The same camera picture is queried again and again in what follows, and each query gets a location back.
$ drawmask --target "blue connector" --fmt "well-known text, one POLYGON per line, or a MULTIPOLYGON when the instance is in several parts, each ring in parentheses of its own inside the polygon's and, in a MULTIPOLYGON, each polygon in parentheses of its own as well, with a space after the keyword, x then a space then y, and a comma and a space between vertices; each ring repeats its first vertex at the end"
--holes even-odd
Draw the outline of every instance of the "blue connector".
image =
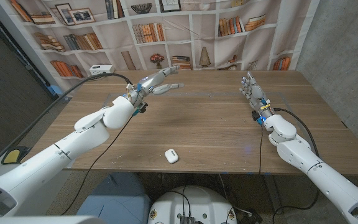
POLYGON ((138 83, 136 85, 136 92, 140 92, 142 90, 142 84, 138 83))
POLYGON ((139 113, 139 109, 136 109, 132 116, 136 116, 139 113))
POLYGON ((259 125, 262 125, 264 123, 261 118, 258 118, 256 122, 258 122, 259 125))

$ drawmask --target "yellow object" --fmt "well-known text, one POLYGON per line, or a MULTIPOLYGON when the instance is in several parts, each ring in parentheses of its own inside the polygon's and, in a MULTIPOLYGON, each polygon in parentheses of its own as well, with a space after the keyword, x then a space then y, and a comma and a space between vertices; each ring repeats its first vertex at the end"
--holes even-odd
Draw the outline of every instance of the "yellow object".
POLYGON ((20 154, 20 150, 15 149, 12 150, 11 152, 9 152, 9 154, 5 157, 4 159, 4 163, 8 164, 8 163, 15 163, 17 162, 17 159, 19 157, 20 154))
POLYGON ((265 105, 265 106, 261 106, 260 109, 261 109, 261 110, 264 110, 265 108, 268 108, 269 106, 270 106, 270 104, 265 105))

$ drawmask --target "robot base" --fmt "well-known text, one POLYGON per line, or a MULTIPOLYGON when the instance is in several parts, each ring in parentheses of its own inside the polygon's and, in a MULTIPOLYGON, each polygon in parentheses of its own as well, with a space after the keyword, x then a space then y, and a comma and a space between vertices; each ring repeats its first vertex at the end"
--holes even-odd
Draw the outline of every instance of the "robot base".
MULTIPOLYGON (((173 189, 172 191, 182 193, 183 186, 173 189)), ((182 222, 180 217, 183 216, 182 195, 175 192, 163 194, 151 207, 148 224, 168 224, 168 223, 191 223, 194 221, 201 223, 226 223, 226 218, 230 212, 227 223, 237 223, 236 214, 232 205, 221 195, 211 189, 200 186, 186 186, 185 196, 190 202, 191 220, 182 222)), ((185 216, 189 217, 189 206, 184 198, 185 216)))

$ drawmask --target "potted plant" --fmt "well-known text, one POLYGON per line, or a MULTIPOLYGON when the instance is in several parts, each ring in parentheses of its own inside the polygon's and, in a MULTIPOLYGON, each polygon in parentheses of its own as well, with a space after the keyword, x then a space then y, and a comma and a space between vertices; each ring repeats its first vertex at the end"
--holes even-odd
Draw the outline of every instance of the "potted plant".
POLYGON ((160 64, 160 62, 162 62, 164 60, 164 56, 160 55, 160 54, 153 54, 151 57, 150 57, 150 61, 152 63, 157 63, 157 69, 161 69, 162 66, 160 64))

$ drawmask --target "bowl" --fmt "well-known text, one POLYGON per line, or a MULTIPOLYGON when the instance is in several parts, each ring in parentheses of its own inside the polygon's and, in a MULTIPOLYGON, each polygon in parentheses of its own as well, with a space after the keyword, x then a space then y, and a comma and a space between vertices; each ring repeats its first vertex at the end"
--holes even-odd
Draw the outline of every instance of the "bowl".
POLYGON ((152 8, 152 4, 151 3, 138 4, 138 5, 131 6, 131 8, 138 14, 146 14, 150 12, 152 8))

